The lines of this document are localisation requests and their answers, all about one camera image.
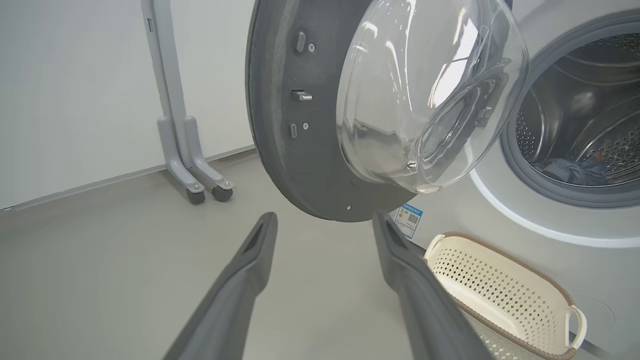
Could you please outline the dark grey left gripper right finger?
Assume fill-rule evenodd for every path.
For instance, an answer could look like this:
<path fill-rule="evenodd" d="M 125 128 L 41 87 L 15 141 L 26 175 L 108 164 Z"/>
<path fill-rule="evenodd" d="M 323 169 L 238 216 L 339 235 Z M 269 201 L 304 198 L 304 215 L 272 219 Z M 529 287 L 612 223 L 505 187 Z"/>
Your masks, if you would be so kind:
<path fill-rule="evenodd" d="M 377 210 L 372 227 L 382 275 L 398 296 L 414 360 L 493 359 L 389 214 Z"/>

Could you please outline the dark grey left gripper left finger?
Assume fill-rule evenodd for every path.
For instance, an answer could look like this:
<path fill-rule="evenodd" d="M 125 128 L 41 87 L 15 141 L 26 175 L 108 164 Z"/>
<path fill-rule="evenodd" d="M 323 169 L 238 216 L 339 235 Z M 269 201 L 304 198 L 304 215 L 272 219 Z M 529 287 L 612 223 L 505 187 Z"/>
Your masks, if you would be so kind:
<path fill-rule="evenodd" d="M 217 276 L 165 360 L 242 360 L 256 298 L 274 260 L 278 216 L 262 214 Z"/>

